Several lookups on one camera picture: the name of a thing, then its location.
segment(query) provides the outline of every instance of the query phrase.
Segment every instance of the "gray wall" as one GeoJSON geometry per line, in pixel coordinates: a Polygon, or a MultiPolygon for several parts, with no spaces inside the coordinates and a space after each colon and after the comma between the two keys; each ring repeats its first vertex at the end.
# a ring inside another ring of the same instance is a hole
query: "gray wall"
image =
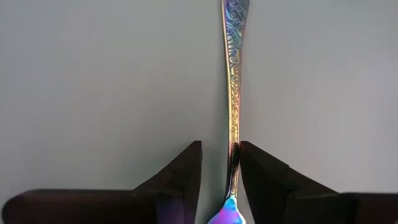
{"type": "MultiPolygon", "coordinates": [[[[397,11],[252,0],[242,139],[336,190],[398,192],[397,11]]],[[[218,0],[1,0],[0,202],[132,189],[200,139],[205,223],[225,183],[221,35],[218,0]]]]}

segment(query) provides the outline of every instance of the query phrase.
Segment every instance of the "decorative swirl engraving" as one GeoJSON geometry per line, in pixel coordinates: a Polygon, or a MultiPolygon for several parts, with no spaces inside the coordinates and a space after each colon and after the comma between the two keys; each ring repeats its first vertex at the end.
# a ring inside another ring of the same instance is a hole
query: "decorative swirl engraving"
{"type": "Polygon", "coordinates": [[[249,0],[222,0],[225,54],[228,75],[229,148],[226,197],[236,195],[239,166],[239,110],[241,52],[249,0]]]}

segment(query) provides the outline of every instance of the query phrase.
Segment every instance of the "rainbow spoon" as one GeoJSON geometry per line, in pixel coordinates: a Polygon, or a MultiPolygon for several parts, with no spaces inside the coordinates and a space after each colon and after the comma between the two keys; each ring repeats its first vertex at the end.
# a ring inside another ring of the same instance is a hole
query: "rainbow spoon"
{"type": "Polygon", "coordinates": [[[244,27],[249,0],[221,0],[228,77],[228,167],[223,208],[208,224],[245,224],[237,207],[239,179],[239,111],[244,27]]]}

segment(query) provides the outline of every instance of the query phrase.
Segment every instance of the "spoon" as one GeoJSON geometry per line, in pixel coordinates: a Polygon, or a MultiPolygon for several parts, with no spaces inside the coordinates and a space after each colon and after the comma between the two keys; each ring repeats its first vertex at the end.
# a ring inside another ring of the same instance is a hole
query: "spoon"
{"type": "Polygon", "coordinates": [[[228,167],[224,205],[208,224],[246,224],[237,207],[237,192],[242,43],[249,0],[221,0],[221,2],[228,77],[228,167]]]}

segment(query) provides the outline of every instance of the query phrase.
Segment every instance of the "metal spoon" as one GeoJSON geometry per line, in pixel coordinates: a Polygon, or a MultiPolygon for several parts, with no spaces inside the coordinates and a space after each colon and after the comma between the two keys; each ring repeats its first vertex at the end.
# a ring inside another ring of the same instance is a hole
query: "metal spoon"
{"type": "Polygon", "coordinates": [[[237,207],[237,192],[242,43],[249,0],[221,0],[221,2],[228,76],[228,167],[223,208],[208,224],[245,224],[246,221],[237,207]]]}

